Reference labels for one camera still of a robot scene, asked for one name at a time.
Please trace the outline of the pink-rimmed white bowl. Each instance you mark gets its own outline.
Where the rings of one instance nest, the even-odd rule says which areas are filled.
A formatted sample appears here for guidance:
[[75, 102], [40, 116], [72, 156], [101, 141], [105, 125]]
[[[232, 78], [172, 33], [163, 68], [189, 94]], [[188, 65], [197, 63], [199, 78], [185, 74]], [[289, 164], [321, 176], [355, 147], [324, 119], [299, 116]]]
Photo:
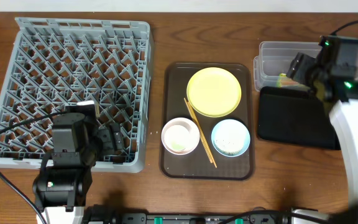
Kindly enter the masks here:
[[163, 127], [161, 141], [168, 152], [184, 156], [196, 149], [200, 141], [200, 132], [192, 120], [174, 118]]

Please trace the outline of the light blue bowl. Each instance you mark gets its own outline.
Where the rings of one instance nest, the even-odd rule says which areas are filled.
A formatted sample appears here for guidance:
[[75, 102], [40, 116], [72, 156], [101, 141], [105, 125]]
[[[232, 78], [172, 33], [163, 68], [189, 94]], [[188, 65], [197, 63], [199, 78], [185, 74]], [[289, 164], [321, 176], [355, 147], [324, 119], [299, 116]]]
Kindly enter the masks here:
[[240, 121], [225, 119], [218, 122], [211, 132], [212, 145], [226, 157], [237, 157], [245, 153], [251, 144], [250, 131]]

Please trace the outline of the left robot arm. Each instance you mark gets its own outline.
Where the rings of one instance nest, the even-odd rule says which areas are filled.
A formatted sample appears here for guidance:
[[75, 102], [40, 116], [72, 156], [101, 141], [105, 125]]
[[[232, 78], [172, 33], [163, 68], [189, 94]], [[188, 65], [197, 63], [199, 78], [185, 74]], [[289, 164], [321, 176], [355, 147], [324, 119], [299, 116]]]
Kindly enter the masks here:
[[39, 222], [81, 223], [91, 168], [124, 148], [121, 127], [110, 123], [100, 129], [95, 115], [65, 113], [54, 119], [52, 140], [54, 149], [44, 156], [33, 183]]

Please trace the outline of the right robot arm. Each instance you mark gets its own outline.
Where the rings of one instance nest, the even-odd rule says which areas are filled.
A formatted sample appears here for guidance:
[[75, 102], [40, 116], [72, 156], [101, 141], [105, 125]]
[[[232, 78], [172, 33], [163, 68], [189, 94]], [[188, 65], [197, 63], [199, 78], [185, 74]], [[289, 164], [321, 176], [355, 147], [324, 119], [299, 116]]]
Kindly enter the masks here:
[[297, 209], [290, 223], [358, 223], [358, 80], [354, 63], [336, 64], [334, 59], [322, 61], [298, 53], [290, 64], [287, 77], [304, 84], [324, 103], [334, 128], [347, 175], [349, 208], [344, 212], [325, 215]]

